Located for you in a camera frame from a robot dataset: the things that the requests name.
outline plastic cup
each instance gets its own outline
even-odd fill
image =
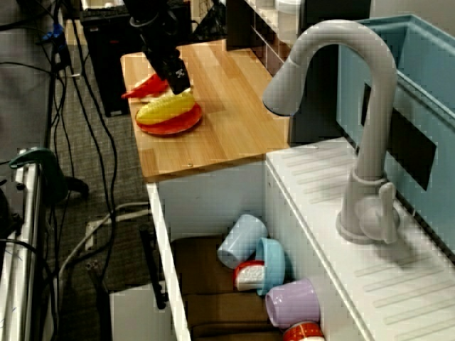
[[[324,337],[317,323],[301,322],[284,332],[283,341],[324,341]]]
[[[257,242],[268,235],[265,225],[252,215],[242,215],[218,248],[218,259],[228,268],[235,269],[251,257]]]
[[[270,322],[287,329],[301,321],[319,322],[319,302],[308,279],[276,286],[265,296]]]

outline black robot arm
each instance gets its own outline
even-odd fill
[[[166,79],[174,94],[190,87],[185,64],[176,49],[178,21],[166,0],[124,0],[131,14],[130,24],[144,42],[143,52],[161,79]]]

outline gray carpet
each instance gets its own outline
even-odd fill
[[[80,59],[76,47],[70,46],[70,52],[73,55],[75,72],[78,73],[80,71]],[[87,60],[86,68],[92,88],[101,104],[90,58]],[[109,139],[102,129],[84,80],[80,78],[77,82],[80,85],[83,102],[102,151],[109,186],[113,172],[113,157]],[[148,197],[141,177],[131,117],[124,115],[107,118],[104,116],[104,112],[103,117],[117,145],[119,163],[114,191],[116,205],[126,202],[147,201]],[[85,236],[87,222],[97,220],[107,214],[100,162],[70,79],[68,79],[63,118],[70,139],[75,176],[90,186],[90,195],[88,200],[83,200],[77,193],[70,196],[60,243],[58,257],[60,264]],[[53,133],[55,132],[57,133],[56,146],[60,166],[65,175],[71,175],[68,146],[61,121],[57,129],[54,129]],[[56,207],[59,224],[64,207],[64,203]],[[138,226],[149,220],[149,217],[143,217],[117,224],[117,237],[105,278],[105,283],[110,291],[121,291],[150,282],[138,232]],[[107,225],[97,233],[96,242],[98,246],[103,245],[108,240],[110,228],[110,225]],[[48,258],[51,262],[55,258],[52,242],[50,243]],[[105,252],[94,256],[93,259],[104,264]],[[67,281],[60,312],[59,340],[100,340],[95,289],[85,269],[86,263],[83,261],[66,271]]]

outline blue cup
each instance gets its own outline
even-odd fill
[[[265,275],[262,286],[257,289],[259,296],[284,282],[286,260],[282,245],[275,239],[261,238],[256,247],[256,260],[264,261]]]
[[[251,257],[258,241],[267,235],[267,228],[260,219],[242,215],[218,248],[218,259],[228,268],[235,269]]]

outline wooden countertop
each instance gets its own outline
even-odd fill
[[[146,182],[257,161],[267,152],[289,147],[289,119],[273,115],[262,104],[272,76],[250,49],[227,52],[225,41],[219,40],[179,50],[203,118],[189,131],[152,136],[134,120],[144,104],[130,100]],[[153,72],[142,53],[123,56],[122,67],[128,90]]]

